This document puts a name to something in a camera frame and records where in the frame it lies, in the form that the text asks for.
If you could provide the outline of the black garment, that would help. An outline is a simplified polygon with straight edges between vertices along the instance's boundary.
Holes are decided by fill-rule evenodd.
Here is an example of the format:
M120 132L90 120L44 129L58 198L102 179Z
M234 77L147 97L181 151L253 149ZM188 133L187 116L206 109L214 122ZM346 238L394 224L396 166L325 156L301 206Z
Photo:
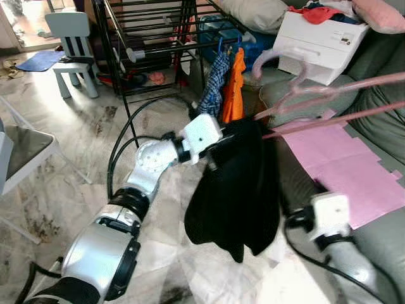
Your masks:
M235 151L211 148L184 226L191 243L214 243L241 263L246 249L258 256L275 240L280 181L276 150L263 139L266 127L251 118L229 124L245 125L244 145Z

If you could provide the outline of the pink clothes hanger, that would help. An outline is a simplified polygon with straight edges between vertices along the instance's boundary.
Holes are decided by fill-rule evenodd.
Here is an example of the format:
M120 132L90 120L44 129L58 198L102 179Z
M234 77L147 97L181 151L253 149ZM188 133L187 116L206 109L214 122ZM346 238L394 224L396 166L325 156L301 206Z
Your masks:
M259 79L263 74L261 72L261 67L272 59L279 57L293 57L295 55L303 55L300 50L297 49L267 49L263 50L258 58L252 64L252 76ZM345 92L354 92L359 89L365 89L365 87L373 87L377 85L387 85L393 83L402 83L405 81L405 72L390 73L390 75L383 75L378 77L373 77L369 79L363 79L354 83L350 83L339 87L327 87L327 86L313 86L313 87L300 87L300 83L306 79L307 69L310 66L309 63L301 63L301 72L296 75L295 78L287 83L289 87L289 92L285 94L275 105L268 110L261 111L255 114L255 120L261 120L268 117L277 117L281 113L286 113L292 110L304 109L310 107L311 105L321 105L328 103L336 98L339 94ZM307 101L286 105L286 102L290 98L296 98L296 96L306 95L306 94L316 94L318 98L308 99ZM280 131L272 131L269 134L265 134L263 139L278 138L284 136L284 134L292 134L295 132L301 132L304 130L315 129L317 127L324 127L324 125L341 124L341 122L347 122L350 120L355 120L357 118L365 118L377 113L384 113L391 110L402 109L405 107L405 102L399 102L394 104L382 105L380 107L359 111L357 113L347 114L338 118L331 118L328 120L318 120L315 122L308 123L306 125L298 125L298 127L286 128Z

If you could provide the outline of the blue clothes hanger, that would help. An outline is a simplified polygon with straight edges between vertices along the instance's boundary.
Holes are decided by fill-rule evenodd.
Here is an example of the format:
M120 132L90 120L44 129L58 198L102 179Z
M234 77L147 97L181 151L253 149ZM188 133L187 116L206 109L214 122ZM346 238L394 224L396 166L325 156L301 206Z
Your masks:
M226 39L225 37L220 37L217 44L217 55L227 55L230 56L234 49L241 47L243 41L243 35L238 35L236 38Z

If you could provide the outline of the orange garment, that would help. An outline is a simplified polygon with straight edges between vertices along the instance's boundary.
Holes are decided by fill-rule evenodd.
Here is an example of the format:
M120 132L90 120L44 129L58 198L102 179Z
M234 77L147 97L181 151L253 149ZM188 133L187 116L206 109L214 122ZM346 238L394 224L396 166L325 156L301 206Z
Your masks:
M234 63L230 69L230 78L223 89L221 120L224 124L245 118L245 107L241 87L245 83L243 73L246 70L245 51L239 47L235 52Z

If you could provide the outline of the blue plaid shirt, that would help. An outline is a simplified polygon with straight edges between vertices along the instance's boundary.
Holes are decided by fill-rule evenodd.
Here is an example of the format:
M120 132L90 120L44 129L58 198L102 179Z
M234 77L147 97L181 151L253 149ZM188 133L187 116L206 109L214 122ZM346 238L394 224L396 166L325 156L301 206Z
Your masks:
M229 57L225 52L218 52L214 63L211 64L208 80L203 90L197 110L200 114L218 116L223 102L221 90L225 86L225 74L230 70Z

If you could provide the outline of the pink foam mat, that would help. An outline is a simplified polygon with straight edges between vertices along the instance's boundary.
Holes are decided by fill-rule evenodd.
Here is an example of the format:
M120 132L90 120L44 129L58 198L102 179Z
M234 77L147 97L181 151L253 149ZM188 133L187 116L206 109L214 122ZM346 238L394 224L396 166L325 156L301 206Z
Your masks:
M347 195L349 223L359 228L405 205L398 171L388 171L344 124L322 125L283 138L310 177L328 190Z

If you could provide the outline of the blue storage box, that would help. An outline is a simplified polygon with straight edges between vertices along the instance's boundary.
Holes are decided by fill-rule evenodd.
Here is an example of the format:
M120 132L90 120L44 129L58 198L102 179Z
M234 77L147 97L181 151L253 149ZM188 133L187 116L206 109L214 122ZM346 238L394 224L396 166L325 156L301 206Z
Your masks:
M222 15L208 15L200 18L201 23L197 26L197 43L210 44L201 49L202 57L213 63L217 57L217 44L220 37L226 39L236 38L238 35L244 35L232 22L226 21ZM245 64L247 68L252 68L252 64L263 52L269 49L275 42L275 35L254 32L248 30L247 33L252 35L252 39L246 41L243 39L241 48L245 51Z

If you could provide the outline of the black metal drying rack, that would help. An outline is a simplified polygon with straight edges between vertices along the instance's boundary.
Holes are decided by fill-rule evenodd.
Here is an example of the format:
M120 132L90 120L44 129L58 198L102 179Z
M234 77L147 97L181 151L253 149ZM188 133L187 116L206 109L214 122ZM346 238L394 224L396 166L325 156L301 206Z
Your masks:
M216 0L90 0L104 63L128 119L131 103L176 95L202 66L203 49L254 42L255 36Z

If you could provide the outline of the grey green sofa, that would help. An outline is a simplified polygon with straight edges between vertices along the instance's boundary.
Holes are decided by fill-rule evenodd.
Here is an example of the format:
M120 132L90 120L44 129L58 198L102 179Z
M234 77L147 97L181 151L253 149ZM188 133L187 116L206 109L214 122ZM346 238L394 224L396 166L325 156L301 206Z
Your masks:
M370 31L359 44L348 66L347 80L361 81L405 70L405 35ZM280 112L271 118L270 125L289 124L296 120L316 120L340 117L405 99L405 85L377 85L342 93L332 101L310 105L313 94L302 94L284 101ZM294 105L303 103L301 109ZM405 111L396 109L346 122L344 130L360 139L376 154L378 164L388 172L405 170ZM309 183L306 171L295 162L286 142L277 142L280 154L284 206L300 208L315 188ZM404 304L405 278L405 194L397 188L394 210L357 228L354 232L359 252L377 266L375 284L364 291L351 281L312 263L306 268L324 290L329 304Z

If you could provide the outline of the beige pillow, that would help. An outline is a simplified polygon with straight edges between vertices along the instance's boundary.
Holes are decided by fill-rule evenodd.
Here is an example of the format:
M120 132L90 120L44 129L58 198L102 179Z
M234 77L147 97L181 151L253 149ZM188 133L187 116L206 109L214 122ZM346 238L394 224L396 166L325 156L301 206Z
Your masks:
M282 0L219 0L223 11L255 32L277 34L287 12Z

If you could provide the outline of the white printer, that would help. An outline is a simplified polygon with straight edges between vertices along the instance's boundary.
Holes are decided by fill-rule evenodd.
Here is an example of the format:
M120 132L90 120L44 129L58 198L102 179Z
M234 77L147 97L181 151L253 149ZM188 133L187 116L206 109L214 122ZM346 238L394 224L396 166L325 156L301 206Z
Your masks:
M282 54L278 69L298 75L307 63L306 77L330 85L346 69L370 26L325 20L312 24L300 13L285 13L272 49Z

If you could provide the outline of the red cloth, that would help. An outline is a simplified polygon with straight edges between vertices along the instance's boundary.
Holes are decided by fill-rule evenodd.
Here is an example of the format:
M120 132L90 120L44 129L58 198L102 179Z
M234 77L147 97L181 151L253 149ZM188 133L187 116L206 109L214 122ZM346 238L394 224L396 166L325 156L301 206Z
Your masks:
M339 9L320 6L320 8L302 8L301 15L304 20L312 24L321 24L335 15L341 15Z

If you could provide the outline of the pale blue child's chair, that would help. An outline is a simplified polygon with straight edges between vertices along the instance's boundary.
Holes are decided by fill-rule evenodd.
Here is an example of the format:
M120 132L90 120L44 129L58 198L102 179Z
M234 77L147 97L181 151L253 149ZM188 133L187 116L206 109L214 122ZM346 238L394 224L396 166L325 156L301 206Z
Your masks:
M60 39L65 52L50 69L57 79L61 97L72 97L63 77L66 73L73 86L81 84L79 78L83 78L87 95L90 98L98 98L96 74L99 70L89 43L89 17L84 12L69 11L46 14L44 20L48 23L53 37Z

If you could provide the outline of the pink pillow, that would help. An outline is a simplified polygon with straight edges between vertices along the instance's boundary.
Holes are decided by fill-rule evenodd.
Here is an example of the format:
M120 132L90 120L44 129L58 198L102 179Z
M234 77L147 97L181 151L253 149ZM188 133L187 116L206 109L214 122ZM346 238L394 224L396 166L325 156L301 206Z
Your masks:
M354 11L373 31L405 33L405 17L384 0L352 0Z

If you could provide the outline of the blue floor mat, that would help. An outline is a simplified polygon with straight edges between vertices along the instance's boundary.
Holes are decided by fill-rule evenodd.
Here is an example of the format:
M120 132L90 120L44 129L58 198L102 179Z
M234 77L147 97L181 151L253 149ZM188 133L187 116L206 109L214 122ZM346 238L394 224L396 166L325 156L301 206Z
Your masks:
M23 63L16 64L15 66L23 72L46 72L46 70L58 63L64 55L64 51L42 50Z

